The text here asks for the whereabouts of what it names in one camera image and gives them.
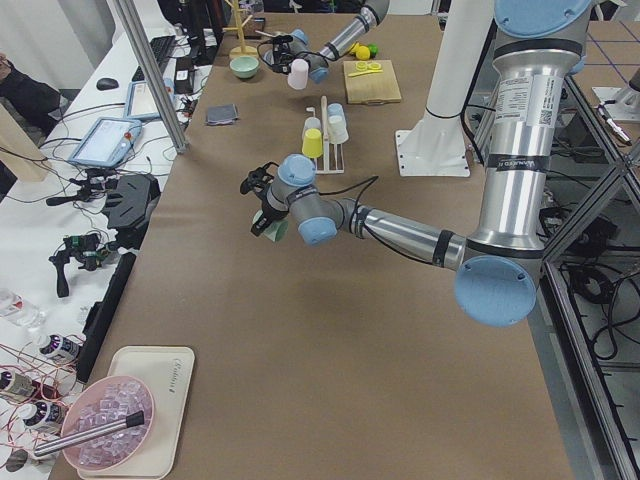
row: keyboard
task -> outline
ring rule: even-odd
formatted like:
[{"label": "keyboard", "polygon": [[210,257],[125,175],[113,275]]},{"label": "keyboard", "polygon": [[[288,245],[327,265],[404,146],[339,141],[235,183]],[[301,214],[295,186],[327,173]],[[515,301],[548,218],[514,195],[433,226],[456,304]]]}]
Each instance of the keyboard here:
[{"label": "keyboard", "polygon": [[[169,56],[171,55],[175,39],[175,35],[167,35],[166,37],[152,38],[149,42],[153,56],[156,57],[156,62],[158,62],[158,68],[160,68],[161,74],[164,72],[167,63],[169,63]],[[131,81],[139,82],[141,80],[144,80],[144,73],[142,72],[142,69],[138,67],[136,73],[131,77]]]}]

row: black mouse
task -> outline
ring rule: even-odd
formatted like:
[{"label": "black mouse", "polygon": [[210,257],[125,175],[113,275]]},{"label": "black mouse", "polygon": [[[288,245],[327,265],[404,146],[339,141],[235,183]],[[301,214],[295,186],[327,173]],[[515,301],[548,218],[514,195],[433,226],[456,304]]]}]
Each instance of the black mouse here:
[{"label": "black mouse", "polygon": [[115,78],[101,78],[96,82],[96,88],[98,90],[112,90],[118,88],[120,84]]}]

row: white desk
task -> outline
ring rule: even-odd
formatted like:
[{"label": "white desk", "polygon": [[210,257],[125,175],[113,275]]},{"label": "white desk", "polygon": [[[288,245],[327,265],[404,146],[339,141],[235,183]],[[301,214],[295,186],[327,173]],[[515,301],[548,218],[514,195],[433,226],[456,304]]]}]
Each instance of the white desk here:
[{"label": "white desk", "polygon": [[[147,31],[149,39],[157,36],[174,34],[175,32],[154,29]],[[189,47],[176,47],[174,56],[188,53]],[[123,107],[104,107],[88,110],[73,115],[85,108],[110,103],[123,103],[131,76],[137,68],[137,61],[126,35],[122,35],[86,83],[85,87],[65,113],[64,120],[53,130],[49,139],[82,138],[94,121],[101,117],[122,117]],[[165,70],[165,75],[173,80],[175,60],[171,59]],[[204,85],[211,67],[200,67],[196,71],[194,91]],[[118,80],[119,87],[114,90],[99,91],[95,85],[99,78],[111,77]],[[176,109],[181,103],[176,97]],[[78,142],[52,142],[45,145],[41,151],[47,157],[66,159]],[[144,128],[134,144],[136,155],[126,162],[122,168],[130,172],[144,172],[156,175],[161,189],[164,187],[167,175],[176,156],[167,130],[161,121],[153,121]],[[53,168],[63,178],[78,175],[78,169],[64,161],[53,161]],[[40,183],[16,182],[9,197],[23,201],[46,198],[58,195],[73,195],[79,187],[71,185],[62,190],[62,182],[53,174],[47,175]],[[65,274],[69,283],[70,294],[66,298],[56,295],[56,271],[48,261],[50,255],[58,248],[65,235],[85,234],[98,228],[104,230],[103,241],[114,240],[115,231],[107,231],[107,218],[100,214],[103,201],[82,204],[88,211],[94,212],[86,216],[74,208],[72,203],[48,207],[44,200],[34,203],[21,203],[6,198],[0,203],[0,285],[7,286],[24,298],[39,305],[47,313],[47,321],[42,327],[45,333],[60,333],[63,335],[80,335],[88,308],[94,302],[102,300],[111,276],[115,271],[118,256],[112,255],[103,267],[94,272],[78,270],[79,264],[71,260],[65,267]],[[0,343],[14,348],[21,348],[30,341],[30,335],[11,324],[1,325],[2,335]],[[15,358],[0,351],[0,364],[15,364]],[[0,413],[8,405],[0,400]],[[0,417],[0,424],[7,421],[7,413]],[[0,432],[0,443],[6,441],[4,432]],[[3,465],[11,450],[0,446],[0,465]],[[37,480],[46,478],[49,468],[27,467],[11,474],[12,480]],[[9,476],[6,470],[0,470],[0,478]]]}]

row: metal muddler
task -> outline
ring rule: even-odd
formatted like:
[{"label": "metal muddler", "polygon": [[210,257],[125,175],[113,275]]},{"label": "metal muddler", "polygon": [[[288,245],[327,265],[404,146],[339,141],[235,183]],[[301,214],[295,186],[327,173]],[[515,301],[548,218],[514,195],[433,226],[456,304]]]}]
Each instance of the metal muddler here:
[{"label": "metal muddler", "polygon": [[74,433],[66,437],[53,440],[51,442],[38,445],[33,451],[33,456],[36,458],[44,457],[51,453],[63,450],[65,448],[74,447],[80,443],[88,442],[94,438],[109,435],[125,428],[137,427],[144,423],[144,412],[139,412],[127,415],[125,418],[115,420],[113,422],[105,423],[104,425],[98,425],[97,427],[90,428],[84,432]]}]

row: yellow scissors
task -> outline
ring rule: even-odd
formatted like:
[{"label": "yellow scissors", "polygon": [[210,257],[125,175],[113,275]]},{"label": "yellow scissors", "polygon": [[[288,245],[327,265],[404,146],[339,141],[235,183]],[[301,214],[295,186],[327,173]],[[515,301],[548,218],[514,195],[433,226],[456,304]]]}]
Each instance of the yellow scissors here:
[{"label": "yellow scissors", "polygon": [[382,73],[382,64],[380,62],[356,62],[356,71],[349,73],[347,76],[359,77],[370,73]]}]

